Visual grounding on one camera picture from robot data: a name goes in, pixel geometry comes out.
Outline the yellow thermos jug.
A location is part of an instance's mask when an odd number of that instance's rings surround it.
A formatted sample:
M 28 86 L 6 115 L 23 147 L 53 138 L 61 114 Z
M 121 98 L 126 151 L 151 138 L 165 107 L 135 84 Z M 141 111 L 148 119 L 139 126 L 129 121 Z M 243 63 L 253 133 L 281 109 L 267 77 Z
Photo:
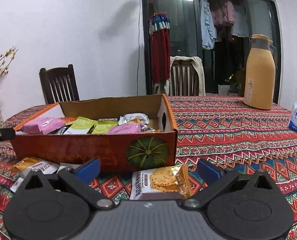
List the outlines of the yellow thermos jug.
M 276 67 L 277 49 L 273 41 L 266 35 L 253 34 L 246 63 L 246 105 L 262 110 L 272 109 Z

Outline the silver packet in box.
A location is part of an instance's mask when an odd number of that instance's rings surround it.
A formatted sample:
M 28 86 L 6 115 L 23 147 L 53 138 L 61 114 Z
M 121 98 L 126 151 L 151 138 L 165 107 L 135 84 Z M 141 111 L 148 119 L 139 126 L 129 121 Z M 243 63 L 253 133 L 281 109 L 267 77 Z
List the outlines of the silver packet in box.
M 149 117 L 144 113 L 129 113 L 120 117 L 118 125 L 127 124 L 129 122 L 148 125 L 150 120 Z

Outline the wooden chair with cloth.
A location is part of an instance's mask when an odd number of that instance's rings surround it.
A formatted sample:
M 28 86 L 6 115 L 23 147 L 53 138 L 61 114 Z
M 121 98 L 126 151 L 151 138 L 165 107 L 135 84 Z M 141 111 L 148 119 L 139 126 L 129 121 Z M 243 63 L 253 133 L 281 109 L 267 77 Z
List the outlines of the wooden chair with cloth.
M 171 96 L 198 96 L 199 77 L 192 61 L 175 60 L 170 68 Z

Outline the light blue hanging shirt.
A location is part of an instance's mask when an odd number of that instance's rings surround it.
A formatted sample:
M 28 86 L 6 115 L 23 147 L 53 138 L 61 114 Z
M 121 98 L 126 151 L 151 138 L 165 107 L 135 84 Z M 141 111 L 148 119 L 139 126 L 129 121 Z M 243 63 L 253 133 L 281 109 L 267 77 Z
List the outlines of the light blue hanging shirt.
M 210 4 L 207 0 L 200 0 L 200 11 L 202 47 L 206 50 L 212 50 L 217 39 L 217 32 L 210 10 Z

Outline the green snack packet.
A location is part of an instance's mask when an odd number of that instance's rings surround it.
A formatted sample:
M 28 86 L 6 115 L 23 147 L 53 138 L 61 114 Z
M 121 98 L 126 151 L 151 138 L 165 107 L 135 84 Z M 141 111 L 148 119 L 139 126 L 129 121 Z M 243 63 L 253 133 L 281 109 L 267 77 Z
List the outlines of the green snack packet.
M 91 134 L 106 134 L 111 128 L 118 125 L 117 121 L 99 121 Z
M 81 135 L 88 132 L 97 125 L 98 121 L 79 116 L 72 125 L 64 132 L 64 135 Z

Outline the dark wooden chair left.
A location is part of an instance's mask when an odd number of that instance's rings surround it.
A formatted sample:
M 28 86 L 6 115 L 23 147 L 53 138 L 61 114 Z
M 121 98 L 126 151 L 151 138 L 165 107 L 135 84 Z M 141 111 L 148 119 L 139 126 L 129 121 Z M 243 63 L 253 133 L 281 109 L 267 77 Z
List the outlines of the dark wooden chair left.
M 41 68 L 39 78 L 46 104 L 80 100 L 72 64 L 48 70 Z

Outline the patterned red tablecloth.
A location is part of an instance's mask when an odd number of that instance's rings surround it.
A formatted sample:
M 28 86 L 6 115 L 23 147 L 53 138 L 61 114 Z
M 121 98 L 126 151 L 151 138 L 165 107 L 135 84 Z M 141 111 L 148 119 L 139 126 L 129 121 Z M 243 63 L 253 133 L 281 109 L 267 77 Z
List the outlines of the patterned red tablecloth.
M 288 128 L 291 112 L 277 104 L 270 111 L 254 109 L 231 96 L 168 96 L 168 101 L 178 127 L 176 165 L 188 165 L 193 193 L 207 186 L 194 171 L 201 158 L 243 174 L 262 168 L 291 206 L 294 224 L 287 239 L 297 239 L 297 132 Z M 0 239 L 9 239 L 3 211 L 13 196 L 10 187 L 18 179 L 10 171 L 15 163 L 11 143 L 0 142 Z M 129 198 L 130 176 L 100 175 L 90 187 L 117 204 Z

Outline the large pink snack packet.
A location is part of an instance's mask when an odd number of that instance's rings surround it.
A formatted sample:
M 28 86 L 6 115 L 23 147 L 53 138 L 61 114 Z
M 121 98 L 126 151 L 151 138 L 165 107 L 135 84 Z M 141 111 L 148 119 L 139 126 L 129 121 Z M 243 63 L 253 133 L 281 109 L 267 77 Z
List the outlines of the large pink snack packet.
M 76 118 L 41 118 L 37 117 L 25 123 L 19 130 L 27 134 L 46 135 L 64 126 L 72 124 Z

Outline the white packet under finger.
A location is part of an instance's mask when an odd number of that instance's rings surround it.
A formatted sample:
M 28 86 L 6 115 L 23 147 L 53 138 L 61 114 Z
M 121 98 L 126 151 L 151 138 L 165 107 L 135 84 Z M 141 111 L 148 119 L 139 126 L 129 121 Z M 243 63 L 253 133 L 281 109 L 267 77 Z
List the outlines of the white packet under finger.
M 53 174 L 56 174 L 57 172 L 59 172 L 60 170 L 63 170 L 64 168 L 73 168 L 73 169 L 75 169 L 75 168 L 78 168 L 79 166 L 80 165 L 78 165 L 78 164 L 60 163 L 58 170 Z M 24 181 L 25 178 L 22 178 L 21 176 L 19 176 L 19 178 L 11 186 L 10 190 L 13 193 L 15 193 L 17 191 L 17 189 L 20 187 L 21 183 Z

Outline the beige cloth on chair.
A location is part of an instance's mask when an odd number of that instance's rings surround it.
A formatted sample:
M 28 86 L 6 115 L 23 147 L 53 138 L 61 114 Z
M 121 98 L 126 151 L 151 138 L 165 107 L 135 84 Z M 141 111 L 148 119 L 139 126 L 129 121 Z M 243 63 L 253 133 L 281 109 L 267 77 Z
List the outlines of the beige cloth on chair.
M 153 86 L 154 94 L 206 96 L 202 60 L 197 57 L 171 56 L 170 78 Z

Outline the round lamp on stand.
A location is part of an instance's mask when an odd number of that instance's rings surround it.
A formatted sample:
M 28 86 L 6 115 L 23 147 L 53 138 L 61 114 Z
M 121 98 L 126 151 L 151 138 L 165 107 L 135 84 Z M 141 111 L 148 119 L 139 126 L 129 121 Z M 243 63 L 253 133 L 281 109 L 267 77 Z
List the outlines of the round lamp on stand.
M 136 93 L 138 94 L 138 74 L 140 61 L 140 22 L 142 22 L 142 38 L 144 52 L 144 73 L 146 94 L 153 94 L 153 83 L 151 75 L 150 42 L 149 42 L 149 0 L 139 0 L 138 20 L 138 67 L 136 71 Z

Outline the black sliding door frame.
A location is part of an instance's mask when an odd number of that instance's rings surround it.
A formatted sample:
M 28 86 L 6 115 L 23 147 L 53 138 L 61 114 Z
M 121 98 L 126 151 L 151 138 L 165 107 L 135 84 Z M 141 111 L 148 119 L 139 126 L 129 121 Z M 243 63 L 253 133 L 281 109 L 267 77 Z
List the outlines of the black sliding door frame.
M 150 94 L 278 102 L 280 30 L 272 0 L 142 0 Z

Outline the cracker packet right of box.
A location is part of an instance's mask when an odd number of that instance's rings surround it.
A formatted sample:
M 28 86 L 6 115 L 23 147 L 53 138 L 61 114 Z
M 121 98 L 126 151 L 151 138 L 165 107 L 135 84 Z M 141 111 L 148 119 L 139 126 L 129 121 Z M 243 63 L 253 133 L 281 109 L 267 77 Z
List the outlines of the cracker packet right of box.
M 192 196 L 185 164 L 134 172 L 130 200 L 188 199 Z

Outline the red tasselled hanging ornament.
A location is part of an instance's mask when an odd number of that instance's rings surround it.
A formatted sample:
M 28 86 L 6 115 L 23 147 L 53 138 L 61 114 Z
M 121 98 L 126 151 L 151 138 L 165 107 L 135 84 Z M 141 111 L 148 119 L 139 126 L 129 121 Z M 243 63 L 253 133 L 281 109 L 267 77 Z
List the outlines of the red tasselled hanging ornament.
M 170 19 L 166 12 L 149 19 L 152 81 L 162 83 L 170 78 Z

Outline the yellow cracker snack packet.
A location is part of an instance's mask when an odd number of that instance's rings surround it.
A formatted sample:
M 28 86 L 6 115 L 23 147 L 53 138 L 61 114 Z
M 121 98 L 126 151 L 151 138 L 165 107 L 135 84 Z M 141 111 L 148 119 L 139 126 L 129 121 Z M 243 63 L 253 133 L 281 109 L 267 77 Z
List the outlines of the yellow cracker snack packet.
M 11 168 L 11 171 L 16 172 L 22 178 L 25 178 L 31 171 L 41 171 L 43 174 L 53 174 L 58 170 L 58 168 L 58 164 L 39 158 L 26 157 L 16 163 L 16 165 Z

